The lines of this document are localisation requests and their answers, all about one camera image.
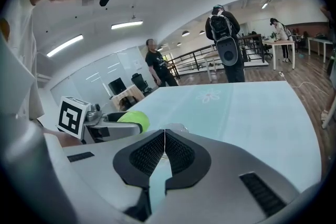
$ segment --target backpack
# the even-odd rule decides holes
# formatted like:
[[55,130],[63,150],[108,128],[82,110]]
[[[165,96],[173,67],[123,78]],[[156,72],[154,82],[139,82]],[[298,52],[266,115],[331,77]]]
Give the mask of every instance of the backpack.
[[217,15],[211,15],[209,18],[211,32],[215,41],[225,37],[231,37],[231,22],[227,17],[222,15],[222,12],[218,12]]
[[284,28],[284,30],[285,30],[285,33],[286,33],[287,37],[290,37],[290,36],[292,35],[292,33],[290,32],[290,30],[288,30],[287,27],[284,26],[283,24],[282,24],[282,26],[283,26],[283,28]]

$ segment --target wooden floor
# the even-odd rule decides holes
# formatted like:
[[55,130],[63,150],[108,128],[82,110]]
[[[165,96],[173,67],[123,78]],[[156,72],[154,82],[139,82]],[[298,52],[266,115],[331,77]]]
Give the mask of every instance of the wooden floor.
[[[296,54],[296,68],[292,69],[291,63],[284,63],[281,59],[277,59],[277,70],[273,70],[272,60],[266,59],[269,67],[247,68],[245,69],[245,79],[251,81],[278,81],[284,80],[279,75],[282,71],[291,86],[300,86],[302,82],[312,82],[322,91],[330,94],[332,91],[331,82],[327,76],[327,64],[323,64],[323,57],[317,54],[308,55],[306,52]],[[227,83],[224,70],[211,71],[212,83]],[[194,74],[186,74],[178,80],[179,85],[196,85],[209,84],[207,72],[199,72]],[[322,161],[322,177],[328,172],[331,160],[336,152],[336,122],[331,120],[327,129],[321,127],[320,113],[326,105],[328,96],[318,90],[311,84],[303,84],[300,88],[294,88],[302,104],[307,110],[310,120],[314,126],[321,152]]]

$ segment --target ceiling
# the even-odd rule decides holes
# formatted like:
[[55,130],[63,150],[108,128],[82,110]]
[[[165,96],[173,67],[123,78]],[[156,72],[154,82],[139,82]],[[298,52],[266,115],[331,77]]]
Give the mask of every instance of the ceiling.
[[[53,76],[69,65],[79,69],[89,64],[88,61],[116,50],[143,45],[148,38],[162,41],[168,40],[169,35],[182,34],[183,30],[202,30],[204,26],[200,22],[218,3],[231,3],[229,9],[241,8],[243,4],[236,0],[110,0],[106,7],[100,7],[97,2],[82,5],[81,2],[43,1],[33,12],[39,52],[37,71]],[[246,3],[246,7],[253,5],[260,5],[260,0],[248,0]],[[143,20],[143,25],[111,30],[112,24],[129,22],[133,15],[136,20]],[[84,37],[82,41],[51,58],[46,57],[55,47],[80,34]]]

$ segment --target white cable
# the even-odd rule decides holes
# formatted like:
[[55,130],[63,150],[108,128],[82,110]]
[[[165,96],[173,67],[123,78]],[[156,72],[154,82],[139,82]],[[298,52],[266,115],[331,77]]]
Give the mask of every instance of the white cable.
[[[283,77],[283,78],[287,81],[287,79],[285,78],[284,73],[279,72],[279,74],[280,74],[281,77]],[[290,85],[289,83],[288,83],[288,84],[289,84],[292,88],[300,88],[300,87],[301,87],[303,84],[305,84],[305,83],[313,85],[313,86],[316,87],[318,90],[320,90],[321,92],[323,92],[325,95],[328,95],[325,91],[322,91],[319,87],[317,87],[314,83],[311,83],[311,82],[307,82],[307,81],[305,81],[305,82],[301,83],[300,86],[292,86],[292,85]]]

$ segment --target black pants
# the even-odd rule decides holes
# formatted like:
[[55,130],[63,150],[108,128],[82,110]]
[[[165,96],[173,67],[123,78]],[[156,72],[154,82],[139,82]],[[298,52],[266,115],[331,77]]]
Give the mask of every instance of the black pants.
[[284,58],[288,58],[288,46],[287,45],[281,45],[282,47],[282,55]]
[[161,80],[161,84],[159,87],[166,87],[166,82],[170,87],[179,86],[177,85],[174,76],[170,72],[167,72],[167,74],[165,74],[164,76],[160,76],[159,79]]
[[224,66],[229,83],[245,82],[244,63],[236,63],[233,66]]

